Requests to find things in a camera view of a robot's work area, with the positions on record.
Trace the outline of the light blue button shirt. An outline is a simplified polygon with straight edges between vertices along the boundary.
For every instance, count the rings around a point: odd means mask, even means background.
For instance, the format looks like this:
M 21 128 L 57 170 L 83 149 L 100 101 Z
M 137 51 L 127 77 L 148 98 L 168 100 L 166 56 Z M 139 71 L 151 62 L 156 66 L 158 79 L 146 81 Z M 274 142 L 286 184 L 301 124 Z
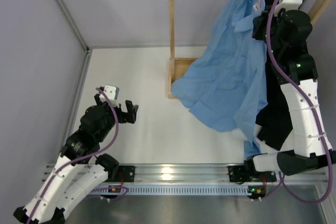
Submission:
M 219 132 L 239 129 L 245 157 L 260 153 L 257 114 L 267 105 L 267 48 L 252 37 L 265 0 L 229 0 L 201 57 L 171 85 L 174 97 L 200 122 Z

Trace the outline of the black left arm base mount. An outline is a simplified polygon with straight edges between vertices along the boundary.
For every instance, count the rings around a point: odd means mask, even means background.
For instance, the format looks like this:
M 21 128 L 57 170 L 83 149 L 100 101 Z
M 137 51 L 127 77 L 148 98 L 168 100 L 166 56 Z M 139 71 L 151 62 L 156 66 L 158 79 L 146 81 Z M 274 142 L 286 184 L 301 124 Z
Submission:
M 135 177 L 135 166 L 119 165 L 118 170 L 108 175 L 109 183 L 132 183 Z

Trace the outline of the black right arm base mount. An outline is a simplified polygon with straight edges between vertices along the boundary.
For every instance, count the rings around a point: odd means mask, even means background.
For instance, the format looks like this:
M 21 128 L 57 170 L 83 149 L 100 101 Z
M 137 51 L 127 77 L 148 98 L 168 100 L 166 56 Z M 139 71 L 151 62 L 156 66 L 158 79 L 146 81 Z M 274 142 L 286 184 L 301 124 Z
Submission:
M 249 171 L 244 165 L 228 166 L 229 181 L 231 183 L 243 184 L 247 182 L 272 183 L 277 181 L 274 172 L 257 172 Z

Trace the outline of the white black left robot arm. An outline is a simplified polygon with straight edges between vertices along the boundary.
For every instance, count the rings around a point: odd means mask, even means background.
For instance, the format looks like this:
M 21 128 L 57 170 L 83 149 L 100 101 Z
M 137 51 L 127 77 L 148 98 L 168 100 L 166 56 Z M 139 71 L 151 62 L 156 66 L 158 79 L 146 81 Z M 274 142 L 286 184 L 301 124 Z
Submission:
M 122 111 L 116 96 L 103 91 L 94 99 L 96 105 L 86 109 L 78 129 L 67 138 L 41 189 L 28 204 L 15 209 L 13 216 L 20 223 L 64 223 L 95 187 L 117 179 L 119 162 L 100 143 L 120 124 L 135 123 L 139 107 L 126 100 L 127 110 Z

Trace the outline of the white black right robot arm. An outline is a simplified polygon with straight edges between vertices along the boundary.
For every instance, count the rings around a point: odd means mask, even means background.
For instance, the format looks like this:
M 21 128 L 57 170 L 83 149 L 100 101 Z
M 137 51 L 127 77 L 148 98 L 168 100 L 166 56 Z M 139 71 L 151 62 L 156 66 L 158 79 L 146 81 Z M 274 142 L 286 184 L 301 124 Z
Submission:
M 310 17 L 300 10 L 282 9 L 273 18 L 265 11 L 253 21 L 253 38 L 270 40 L 273 57 L 265 64 L 267 105 L 257 114 L 257 138 L 275 150 L 248 157 L 244 174 L 257 180 L 266 172 L 290 176 L 332 166 L 329 143 L 317 97 L 316 63 L 306 40 Z

